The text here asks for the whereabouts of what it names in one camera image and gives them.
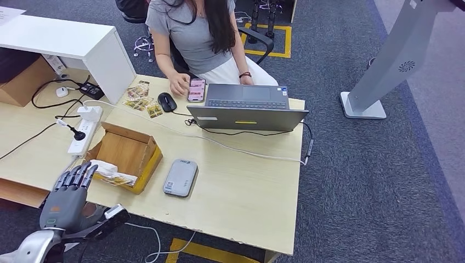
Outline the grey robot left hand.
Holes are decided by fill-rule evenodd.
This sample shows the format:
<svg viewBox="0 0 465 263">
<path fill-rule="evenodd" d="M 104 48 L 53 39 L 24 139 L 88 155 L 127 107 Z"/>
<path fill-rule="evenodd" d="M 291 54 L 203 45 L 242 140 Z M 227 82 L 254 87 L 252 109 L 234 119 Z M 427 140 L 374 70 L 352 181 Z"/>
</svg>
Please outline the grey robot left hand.
<svg viewBox="0 0 465 263">
<path fill-rule="evenodd" d="M 104 208 L 87 202 L 97 164 L 86 162 L 62 173 L 47 196 L 39 217 L 41 229 L 60 228 L 69 233 L 95 225 Z"/>
</svg>

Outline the person's right hand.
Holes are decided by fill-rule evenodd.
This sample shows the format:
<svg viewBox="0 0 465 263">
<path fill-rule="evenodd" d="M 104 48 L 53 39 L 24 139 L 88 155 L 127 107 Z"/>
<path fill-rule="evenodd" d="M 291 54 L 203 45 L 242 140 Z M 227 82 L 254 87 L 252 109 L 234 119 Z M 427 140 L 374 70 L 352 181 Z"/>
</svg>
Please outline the person's right hand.
<svg viewBox="0 0 465 263">
<path fill-rule="evenodd" d="M 176 96 L 186 96 L 189 92 L 190 76 L 174 72 L 168 76 L 170 91 Z"/>
</svg>

